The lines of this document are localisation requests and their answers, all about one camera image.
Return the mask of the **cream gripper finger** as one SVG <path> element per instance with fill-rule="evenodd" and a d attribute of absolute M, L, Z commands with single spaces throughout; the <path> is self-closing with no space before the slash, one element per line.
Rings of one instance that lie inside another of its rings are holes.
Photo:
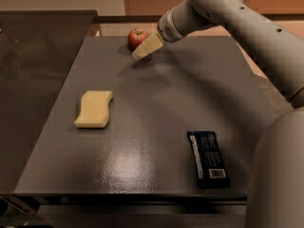
<path fill-rule="evenodd" d="M 132 52 L 132 57 L 135 60 L 141 60 L 142 58 L 160 49 L 163 44 L 164 41 L 162 39 L 162 36 L 158 32 L 151 33 Z"/>

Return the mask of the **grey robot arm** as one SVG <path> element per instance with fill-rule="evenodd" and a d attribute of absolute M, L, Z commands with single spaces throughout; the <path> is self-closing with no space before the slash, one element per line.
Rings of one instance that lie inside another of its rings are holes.
<path fill-rule="evenodd" d="M 304 228 L 304 40 L 243 0 L 184 0 L 160 18 L 157 31 L 132 56 L 141 60 L 165 43 L 215 26 L 229 32 L 293 108 L 256 142 L 244 228 Z"/>

